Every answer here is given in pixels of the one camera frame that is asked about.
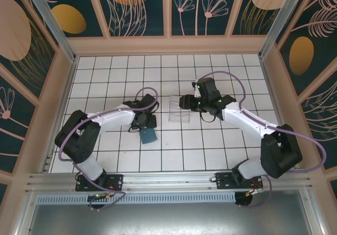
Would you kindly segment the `teal leather card holder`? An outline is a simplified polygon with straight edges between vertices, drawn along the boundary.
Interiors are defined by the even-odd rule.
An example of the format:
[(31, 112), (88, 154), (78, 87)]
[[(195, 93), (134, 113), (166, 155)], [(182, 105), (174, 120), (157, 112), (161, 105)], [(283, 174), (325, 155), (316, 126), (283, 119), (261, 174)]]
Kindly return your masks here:
[(155, 130), (153, 128), (144, 128), (140, 130), (140, 138), (142, 144), (153, 143), (157, 140)]

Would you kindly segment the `clear acrylic card stand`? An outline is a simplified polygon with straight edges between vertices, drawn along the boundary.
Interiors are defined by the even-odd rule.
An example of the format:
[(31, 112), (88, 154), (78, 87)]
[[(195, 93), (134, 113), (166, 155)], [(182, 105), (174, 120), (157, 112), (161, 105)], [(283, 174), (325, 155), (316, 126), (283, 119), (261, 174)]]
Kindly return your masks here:
[(170, 96), (168, 121), (177, 123), (190, 123), (191, 111), (180, 108), (179, 102), (179, 96)]

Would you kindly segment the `grey metal sheet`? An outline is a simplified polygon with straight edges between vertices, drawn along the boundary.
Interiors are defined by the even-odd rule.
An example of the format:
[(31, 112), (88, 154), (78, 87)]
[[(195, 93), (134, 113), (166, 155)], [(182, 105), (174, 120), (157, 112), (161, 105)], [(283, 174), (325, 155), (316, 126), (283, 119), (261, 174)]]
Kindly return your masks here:
[(299, 205), (240, 209), (231, 203), (41, 205), (29, 235), (312, 235)]

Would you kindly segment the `aluminium mounting rail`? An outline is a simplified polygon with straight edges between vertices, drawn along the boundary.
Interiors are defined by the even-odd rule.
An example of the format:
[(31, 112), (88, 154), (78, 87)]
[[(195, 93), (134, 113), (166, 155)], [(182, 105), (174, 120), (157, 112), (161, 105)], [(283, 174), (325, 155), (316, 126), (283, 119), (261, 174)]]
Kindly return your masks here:
[[(216, 191), (211, 182), (215, 171), (199, 172), (126, 172), (123, 174), (122, 191), (126, 193), (178, 193)], [(289, 173), (271, 179), (274, 191), (311, 189), (307, 174)], [(26, 193), (57, 194), (76, 193), (75, 174), (37, 173), (28, 176)]]

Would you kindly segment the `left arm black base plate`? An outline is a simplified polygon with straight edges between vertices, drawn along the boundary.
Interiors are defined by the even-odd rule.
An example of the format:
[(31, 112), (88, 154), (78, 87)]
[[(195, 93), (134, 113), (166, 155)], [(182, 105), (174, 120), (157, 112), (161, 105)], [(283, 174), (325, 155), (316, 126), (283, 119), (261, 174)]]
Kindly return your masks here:
[[(121, 191), (123, 185), (123, 175), (121, 174), (110, 174), (101, 175), (97, 180), (94, 181), (100, 187), (105, 189)], [(101, 188), (92, 185), (83, 175), (78, 175), (76, 178), (75, 191), (77, 192), (92, 192), (92, 191), (103, 191)]]

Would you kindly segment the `aluminium side rail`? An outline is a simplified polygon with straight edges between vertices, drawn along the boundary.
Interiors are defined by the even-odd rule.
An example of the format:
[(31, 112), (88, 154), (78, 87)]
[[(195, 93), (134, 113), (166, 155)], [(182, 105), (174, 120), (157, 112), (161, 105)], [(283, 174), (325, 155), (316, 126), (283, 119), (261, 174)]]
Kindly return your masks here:
[(48, 74), (47, 83), (42, 94), (44, 119), (41, 126), (46, 126), (46, 137), (42, 139), (43, 152), (38, 172), (44, 173), (46, 162), (53, 155), (56, 145), (55, 138), (62, 126), (65, 107), (78, 65), (78, 57), (73, 60), (56, 60)]

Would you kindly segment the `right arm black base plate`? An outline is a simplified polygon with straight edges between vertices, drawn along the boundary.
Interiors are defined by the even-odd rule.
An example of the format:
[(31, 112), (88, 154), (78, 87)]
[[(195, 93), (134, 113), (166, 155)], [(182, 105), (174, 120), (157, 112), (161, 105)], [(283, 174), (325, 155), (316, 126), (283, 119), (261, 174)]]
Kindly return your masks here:
[(261, 177), (244, 179), (241, 175), (233, 172), (219, 172), (215, 174), (215, 183), (217, 189), (262, 189), (263, 183)]

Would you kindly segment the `aluminium frame post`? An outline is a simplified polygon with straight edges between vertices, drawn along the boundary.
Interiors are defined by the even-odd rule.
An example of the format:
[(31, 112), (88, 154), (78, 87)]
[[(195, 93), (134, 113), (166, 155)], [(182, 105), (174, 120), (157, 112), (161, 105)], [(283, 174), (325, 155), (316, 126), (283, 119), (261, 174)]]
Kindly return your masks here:
[(61, 30), (56, 18), (54, 17), (49, 5), (45, 0), (32, 0), (37, 7), (39, 13), (44, 18), (47, 26), (50, 28), (52, 34), (56, 38), (59, 46), (65, 53), (66, 57), (73, 63), (75, 61), (75, 54), (67, 41), (64, 32)]
[(291, 19), (290, 17), (292, 13), (295, 12), (295, 8), (299, 1), (300, 0), (284, 0), (282, 3), (282, 6), (277, 13), (276, 18), (273, 21), (264, 43), (258, 53), (259, 59), (261, 61), (263, 61), (268, 56), (283, 27), (286, 26), (287, 22)]

